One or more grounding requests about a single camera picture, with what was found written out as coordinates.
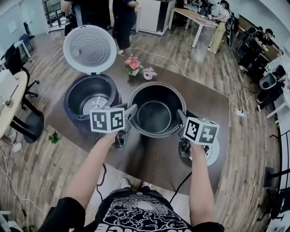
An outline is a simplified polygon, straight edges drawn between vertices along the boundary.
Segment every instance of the inner pot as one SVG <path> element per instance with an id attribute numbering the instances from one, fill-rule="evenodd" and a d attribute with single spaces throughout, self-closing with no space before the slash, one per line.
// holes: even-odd
<path id="1" fill-rule="evenodd" d="M 185 101 L 180 93 L 170 85 L 150 82 L 137 88 L 128 103 L 136 104 L 138 111 L 131 119 L 133 126 L 142 134 L 167 137 L 179 128 L 177 110 L 186 112 Z"/>

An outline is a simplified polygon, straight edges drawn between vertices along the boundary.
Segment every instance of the black backpack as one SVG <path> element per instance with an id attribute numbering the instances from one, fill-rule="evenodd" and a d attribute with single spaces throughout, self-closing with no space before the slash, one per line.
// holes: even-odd
<path id="1" fill-rule="evenodd" d="M 227 31 L 233 31 L 235 26 L 235 14 L 232 13 L 229 9 L 227 11 L 230 13 L 230 18 L 226 22 L 226 29 Z"/>

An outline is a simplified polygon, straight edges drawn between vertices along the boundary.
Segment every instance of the flower pot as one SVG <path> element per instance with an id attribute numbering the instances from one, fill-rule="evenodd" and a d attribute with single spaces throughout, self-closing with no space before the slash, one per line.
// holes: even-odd
<path id="1" fill-rule="evenodd" d="M 139 69 L 136 69 L 136 70 L 132 70 L 132 72 L 129 72 L 129 75 L 131 75 L 131 76 L 136 76 L 137 75 L 137 73 L 139 72 Z"/>

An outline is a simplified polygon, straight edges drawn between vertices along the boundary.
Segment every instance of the dark brown table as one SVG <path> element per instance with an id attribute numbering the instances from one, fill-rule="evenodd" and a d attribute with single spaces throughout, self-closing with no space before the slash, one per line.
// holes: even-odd
<path id="1" fill-rule="evenodd" d="M 104 72 L 116 83 L 122 96 L 122 102 L 129 101 L 132 92 L 141 84 L 148 82 L 140 73 L 136 77 L 126 72 L 122 56 L 117 56 L 114 64 Z M 164 82 L 178 90 L 185 99 L 187 109 L 200 118 L 208 118 L 220 125 L 218 142 L 219 157 L 208 167 L 213 191 L 215 192 L 220 180 L 225 162 L 228 143 L 228 99 L 184 76 L 154 65 L 142 63 L 146 68 L 152 67 L 157 76 L 152 81 Z M 82 134 L 67 117 L 63 108 L 64 96 L 56 103 L 47 118 L 47 122 L 71 142 L 89 152 L 96 138 Z M 122 150 L 110 149 L 106 163 L 138 179 L 156 186 L 175 191 L 183 179 L 191 172 L 179 157 L 177 133 L 163 138 L 154 139 L 141 135 L 132 128 L 125 138 Z M 189 195 L 190 178 L 180 188 L 179 192 Z"/>

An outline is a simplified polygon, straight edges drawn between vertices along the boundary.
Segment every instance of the rice cooker lid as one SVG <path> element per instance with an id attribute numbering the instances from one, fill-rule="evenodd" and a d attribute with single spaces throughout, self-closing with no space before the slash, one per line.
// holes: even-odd
<path id="1" fill-rule="evenodd" d="M 114 63 L 117 48 L 107 31 L 85 25 L 73 29 L 66 36 L 63 54 L 74 69 L 87 74 L 100 74 Z"/>

